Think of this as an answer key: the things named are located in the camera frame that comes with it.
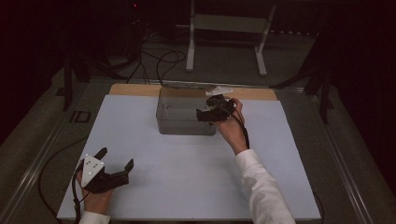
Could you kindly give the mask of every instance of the table leg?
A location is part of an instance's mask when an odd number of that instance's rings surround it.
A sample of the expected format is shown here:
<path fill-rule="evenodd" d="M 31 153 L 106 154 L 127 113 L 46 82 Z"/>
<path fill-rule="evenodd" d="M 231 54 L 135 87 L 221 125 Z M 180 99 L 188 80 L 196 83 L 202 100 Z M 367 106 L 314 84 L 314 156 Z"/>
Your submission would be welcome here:
<path fill-rule="evenodd" d="M 194 4 L 195 1 L 191 0 L 191 14 L 190 14 L 190 44 L 189 44 L 189 52 L 187 53 L 187 65 L 186 70 L 191 72 L 194 68 L 194 54 L 195 54 L 195 42 L 194 42 Z"/>
<path fill-rule="evenodd" d="M 64 55 L 64 111 L 66 111 L 73 101 L 72 67 L 70 54 Z"/>
<path fill-rule="evenodd" d="M 257 65 L 259 66 L 259 75 L 262 77 L 267 76 L 267 70 L 265 69 L 264 58 L 262 57 L 262 49 L 264 48 L 265 40 L 267 39 L 268 33 L 270 32 L 271 22 L 274 17 L 276 10 L 276 6 L 271 7 L 270 14 L 268 15 L 268 19 L 264 24 L 264 29 L 262 31 L 262 41 L 259 46 L 254 48 L 254 52 L 256 53 Z"/>

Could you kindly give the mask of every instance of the black cable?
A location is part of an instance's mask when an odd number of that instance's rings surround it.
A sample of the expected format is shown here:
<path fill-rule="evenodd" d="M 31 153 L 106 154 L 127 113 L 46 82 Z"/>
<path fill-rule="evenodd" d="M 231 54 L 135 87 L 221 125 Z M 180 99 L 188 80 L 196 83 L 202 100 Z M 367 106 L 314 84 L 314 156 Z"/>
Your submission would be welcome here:
<path fill-rule="evenodd" d="M 73 173 L 73 178 L 72 178 L 73 202 L 75 203 L 75 211 L 76 211 L 75 224 L 79 223 L 79 221 L 81 220 L 81 205 L 79 203 L 79 199 L 76 191 L 77 174 L 80 170 L 79 166 L 77 170 Z"/>
<path fill-rule="evenodd" d="M 134 73 L 136 73 L 137 69 L 140 67 L 140 65 L 142 65 L 142 53 L 139 52 L 139 63 L 137 64 L 136 68 L 134 69 L 134 71 L 131 73 L 131 75 L 128 76 L 128 78 L 126 79 L 125 83 L 128 84 L 129 81 L 131 80 L 131 78 L 134 76 Z"/>
<path fill-rule="evenodd" d="M 88 192 L 81 200 L 79 200 L 79 203 L 84 202 L 84 200 L 90 195 L 90 192 Z"/>
<path fill-rule="evenodd" d="M 145 79 L 145 84 L 151 84 L 150 82 L 149 82 L 149 75 L 148 75 L 148 72 L 147 72 L 147 70 L 146 70 L 146 66 L 145 65 L 143 65 L 142 64 L 142 67 L 143 67 L 143 79 Z"/>
<path fill-rule="evenodd" d="M 186 28 L 186 29 L 180 31 L 178 34 L 173 35 L 172 38 L 183 35 L 184 33 L 187 33 L 189 30 L 190 30 L 189 28 Z M 170 37 L 163 37 L 163 39 L 151 39 L 151 37 L 153 37 L 155 35 L 160 35 L 160 34 L 161 33 L 159 33 L 159 32 L 152 33 L 151 35 L 148 35 L 146 37 L 146 39 L 147 39 L 147 41 L 150 41 L 150 42 L 165 42 L 165 41 L 171 40 Z"/>
<path fill-rule="evenodd" d="M 316 197 L 318 199 L 319 205 L 320 205 L 320 210 L 321 210 L 321 215 L 322 215 L 322 220 L 321 220 L 321 224 L 324 223 L 324 207 L 323 207 L 323 203 L 320 200 L 319 196 L 317 195 L 317 193 L 312 190 L 312 192 L 314 193 L 314 197 Z"/>
<path fill-rule="evenodd" d="M 152 33 L 151 35 L 148 35 L 148 36 L 144 37 L 141 46 L 143 46 L 143 45 L 149 40 L 149 38 L 150 38 L 152 35 L 156 35 L 156 34 L 157 34 L 157 33 Z"/>
<path fill-rule="evenodd" d="M 153 57 L 153 58 L 155 58 L 155 59 L 161 60 L 163 63 L 181 63 L 181 62 L 183 62 L 184 59 L 186 58 L 186 54 L 183 53 L 183 52 L 181 52 L 181 51 L 178 51 L 178 50 L 173 50 L 173 49 L 157 49 L 157 50 L 168 50 L 168 51 L 176 52 L 176 53 L 181 54 L 183 57 L 182 57 L 180 60 L 177 59 L 176 61 L 166 61 L 166 60 L 164 60 L 164 59 L 161 59 L 161 57 L 157 57 L 157 56 L 152 55 L 152 54 L 150 54 L 150 53 L 148 53 L 148 52 L 145 52 L 145 51 L 143 51 L 143 50 L 142 50 L 142 52 L 145 53 L 145 54 L 147 54 L 147 55 L 150 56 L 150 57 Z"/>
<path fill-rule="evenodd" d="M 47 202 L 47 200 L 45 199 L 44 194 L 43 194 L 43 192 L 42 192 L 42 189 L 41 189 L 41 180 L 42 180 L 42 177 L 43 177 L 43 173 L 44 173 L 44 170 L 46 169 L 46 167 L 48 166 L 48 164 L 49 164 L 56 156 L 58 156 L 59 153 L 61 153 L 61 152 L 65 151 L 65 150 L 69 149 L 70 147 L 72 147 L 72 146 L 74 146 L 74 145 L 76 145 L 76 144 L 78 144 L 78 143 L 84 141 L 84 140 L 87 139 L 87 138 L 88 138 L 88 136 L 86 136 L 86 137 L 84 137 L 84 138 L 81 138 L 81 139 L 77 140 L 76 142 L 71 143 L 71 144 L 69 144 L 69 145 L 67 145 L 67 146 L 65 146 L 65 147 L 63 147 L 63 148 L 61 148 L 61 149 L 58 150 L 57 152 L 55 152 L 52 156 L 50 156 L 50 157 L 48 158 L 48 160 L 47 160 L 46 163 L 44 164 L 43 168 L 41 169 L 40 174 L 38 175 L 37 187 L 38 187 L 38 194 L 40 195 L 40 199 L 41 199 L 41 201 L 43 202 L 43 204 L 46 205 L 46 207 L 49 209 L 49 211 L 52 213 L 52 215 L 55 217 L 56 221 L 57 221 L 58 223 L 60 223 L 60 224 L 62 224 L 62 221 L 61 221 L 59 218 L 56 217 L 56 212 L 52 209 L 52 207 L 50 206 L 50 204 Z"/>
<path fill-rule="evenodd" d="M 177 64 L 177 63 L 174 63 L 168 70 L 166 70 L 166 71 L 160 76 L 160 73 L 159 73 L 160 63 L 163 61 L 163 58 L 164 58 L 166 55 L 171 54 L 171 53 L 175 53 L 175 54 L 176 54 L 176 56 L 177 56 L 177 62 L 178 62 L 178 53 L 177 53 L 176 51 L 169 51 L 169 52 L 165 53 L 163 56 L 161 56 L 161 58 L 160 58 L 160 59 L 158 60 L 158 62 L 157 62 L 157 66 L 156 66 L 157 77 L 158 77 L 158 80 L 160 81 L 160 83 L 161 83 L 162 86 L 163 86 L 163 77 L 165 76 L 165 74 L 168 73 L 168 72 L 169 72 L 172 68 L 174 68 L 174 67 L 176 66 L 176 64 Z"/>
<path fill-rule="evenodd" d="M 248 140 L 248 130 L 245 128 L 245 125 L 242 123 L 241 120 L 239 120 L 234 114 L 230 114 L 234 119 L 236 119 L 239 123 L 239 126 L 241 126 L 242 133 L 245 136 L 245 142 L 247 144 L 247 148 L 250 148 L 250 141 Z"/>
<path fill-rule="evenodd" d="M 98 69 L 99 71 L 103 72 L 104 74 L 112 77 L 114 79 L 126 79 L 126 77 L 122 77 L 119 74 L 113 72 L 111 69 L 107 68 L 104 64 L 97 62 L 91 59 L 89 56 L 80 53 L 79 56 L 91 67 Z"/>
<path fill-rule="evenodd" d="M 238 115 L 239 119 L 242 120 L 242 117 L 239 114 L 239 112 L 237 110 L 235 110 L 235 111 L 236 111 L 236 114 Z M 243 123 L 242 123 L 242 132 L 243 132 L 243 134 L 245 136 L 245 142 L 247 144 L 247 148 L 250 148 L 250 141 L 248 140 L 248 130 L 245 128 L 245 124 L 243 124 Z"/>

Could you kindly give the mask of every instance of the white table surface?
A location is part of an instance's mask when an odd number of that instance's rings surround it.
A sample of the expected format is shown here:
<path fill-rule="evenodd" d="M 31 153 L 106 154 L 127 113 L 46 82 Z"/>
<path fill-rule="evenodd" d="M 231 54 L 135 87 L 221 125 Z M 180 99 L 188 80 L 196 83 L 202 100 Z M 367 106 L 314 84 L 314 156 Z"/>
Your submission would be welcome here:
<path fill-rule="evenodd" d="M 221 135 L 160 134 L 157 102 L 119 95 L 103 101 L 81 158 L 107 147 L 102 161 L 109 174 L 134 158 L 130 184 L 115 190 L 108 213 L 118 220 L 250 219 L 234 154 Z M 293 216 L 320 218 L 281 103 L 242 103 L 250 147 L 278 181 Z M 58 218 L 75 218 L 70 186 Z"/>

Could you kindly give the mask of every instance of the gray plastic container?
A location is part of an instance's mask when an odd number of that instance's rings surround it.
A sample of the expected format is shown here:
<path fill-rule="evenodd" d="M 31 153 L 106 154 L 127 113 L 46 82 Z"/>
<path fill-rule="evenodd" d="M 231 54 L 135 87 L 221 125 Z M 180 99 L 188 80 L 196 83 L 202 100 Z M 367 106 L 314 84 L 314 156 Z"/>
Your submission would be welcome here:
<path fill-rule="evenodd" d="M 160 133 L 179 135 L 213 135 L 216 126 L 198 121 L 196 109 L 207 108 L 205 92 L 199 89 L 162 87 L 157 105 L 157 122 Z"/>

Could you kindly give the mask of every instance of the dark background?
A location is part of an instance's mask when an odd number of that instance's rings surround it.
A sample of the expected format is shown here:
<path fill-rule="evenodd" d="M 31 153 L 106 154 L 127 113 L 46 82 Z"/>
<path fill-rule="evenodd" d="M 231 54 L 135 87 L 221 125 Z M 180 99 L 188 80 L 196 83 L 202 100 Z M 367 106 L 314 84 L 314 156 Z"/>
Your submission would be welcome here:
<path fill-rule="evenodd" d="M 150 29 L 172 36 L 175 24 L 189 24 L 189 1 L 139 1 Z M 64 40 L 79 50 L 95 53 L 104 43 L 92 38 L 92 8 L 79 1 L 2 1 L 0 3 L 0 64 L 2 66 L 1 132 L 3 143 L 63 67 Z M 221 1 L 203 0 L 197 10 L 216 11 Z M 233 2 L 229 15 L 255 15 L 243 3 Z M 393 1 L 357 4 L 280 4 L 272 30 L 320 36 L 308 59 L 333 64 L 332 84 L 353 118 L 376 164 L 396 193 L 396 78 L 394 64 L 396 5 Z"/>

